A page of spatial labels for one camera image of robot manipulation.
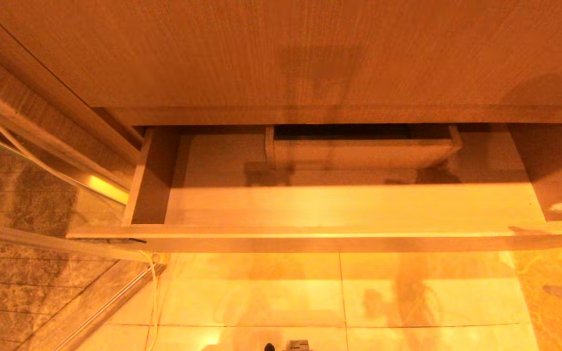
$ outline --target open drawer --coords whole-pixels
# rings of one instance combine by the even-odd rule
[[[123,226],[69,237],[168,252],[562,246],[562,217],[544,211],[562,201],[562,126],[462,126],[461,150],[424,169],[275,168],[266,138],[264,126],[149,128]]]
[[[461,148],[448,124],[286,124],[266,129],[279,169],[423,169]]]

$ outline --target wooden cabinet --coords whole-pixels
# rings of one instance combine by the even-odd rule
[[[545,127],[562,136],[562,126]],[[263,126],[154,127],[123,226],[79,228],[69,236],[134,238],[129,247],[177,252],[562,245],[562,218],[544,217],[548,204],[541,201],[547,192],[562,200],[562,180],[529,181],[533,166],[548,164],[522,162],[522,143],[535,129],[517,128],[514,142],[504,125],[462,125],[460,151],[428,168],[274,169]],[[557,150],[538,141],[537,147]]]

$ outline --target floor tile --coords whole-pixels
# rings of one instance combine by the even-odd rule
[[[76,351],[145,351],[149,327],[103,325]]]
[[[537,351],[530,324],[348,328],[348,351]]]
[[[153,293],[153,284],[149,282],[129,301],[125,302],[105,323],[150,325],[152,322]]]
[[[341,254],[349,327],[529,322],[508,253]]]
[[[288,340],[307,339],[314,351],[346,351],[343,328],[172,327],[161,326],[154,351],[279,351]]]
[[[342,327],[339,255],[175,255],[162,274],[163,325]]]

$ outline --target white cable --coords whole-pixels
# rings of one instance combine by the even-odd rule
[[[151,265],[151,274],[153,276],[153,311],[152,311],[152,318],[153,318],[153,325],[155,329],[155,334],[153,337],[153,342],[151,343],[151,347],[147,349],[147,351],[152,351],[156,342],[158,341],[158,324],[159,324],[159,313],[158,313],[158,276],[156,275],[156,265],[153,263],[153,260],[145,253],[145,251],[138,250],[144,257],[149,260],[149,264]]]

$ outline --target wooden board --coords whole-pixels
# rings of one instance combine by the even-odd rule
[[[72,165],[128,189],[133,165],[0,66],[0,123]]]
[[[75,229],[69,237],[131,237],[132,249],[163,253],[456,253],[562,247],[562,222],[485,231],[385,233],[352,227],[132,227]]]
[[[544,106],[111,107],[132,126],[335,123],[562,123],[562,108]]]
[[[562,126],[511,124],[509,130],[546,220],[562,220],[549,210],[562,202]]]
[[[0,25],[0,64],[119,156],[136,162],[142,137],[93,111]]]
[[[134,173],[123,225],[161,223],[172,186],[179,149],[178,127],[150,128]]]
[[[165,224],[184,226],[517,225],[542,221],[529,183],[173,188]]]
[[[90,106],[185,108],[131,124],[562,121],[562,1],[25,0],[0,23]]]

